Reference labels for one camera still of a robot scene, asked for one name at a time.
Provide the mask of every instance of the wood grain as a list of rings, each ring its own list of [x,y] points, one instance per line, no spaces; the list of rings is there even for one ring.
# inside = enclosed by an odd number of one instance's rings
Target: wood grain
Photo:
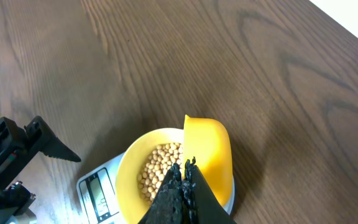
[[[0,117],[36,114],[83,159],[22,171],[40,223],[185,114],[229,132],[237,223],[358,223],[358,39],[309,1],[0,1]]]

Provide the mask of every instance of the white wall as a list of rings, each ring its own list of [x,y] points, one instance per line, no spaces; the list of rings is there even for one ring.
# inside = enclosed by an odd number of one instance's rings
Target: white wall
[[[358,38],[358,0],[310,0]]]

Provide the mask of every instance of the kitchen scale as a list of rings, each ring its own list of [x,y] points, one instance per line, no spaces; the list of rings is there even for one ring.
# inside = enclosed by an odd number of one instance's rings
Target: kitchen scale
[[[116,198],[116,176],[124,153],[100,165],[77,182],[83,217],[89,224],[126,223],[119,212]],[[234,204],[234,179],[231,197],[223,209],[230,214]]]

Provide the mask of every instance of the yellow bowl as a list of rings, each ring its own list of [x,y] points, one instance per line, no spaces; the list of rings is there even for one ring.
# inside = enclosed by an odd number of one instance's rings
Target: yellow bowl
[[[182,129],[162,128],[146,133],[129,146],[122,157],[116,177],[116,195],[126,222],[138,223],[149,209],[147,202],[140,198],[136,180],[147,156],[156,145],[171,142],[183,144]]]

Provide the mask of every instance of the yellow scoop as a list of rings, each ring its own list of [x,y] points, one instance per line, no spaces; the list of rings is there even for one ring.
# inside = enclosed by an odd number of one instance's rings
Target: yellow scoop
[[[224,126],[213,119],[185,118],[184,130],[163,128],[136,140],[124,154],[116,177],[116,195],[126,222],[138,223],[149,209],[137,188],[137,174],[156,145],[180,142],[185,161],[196,157],[209,187],[223,206],[232,190],[232,161],[229,136]]]
[[[218,202],[224,206],[232,190],[232,161],[226,128],[214,119],[185,116],[184,161],[196,157],[203,174]]]

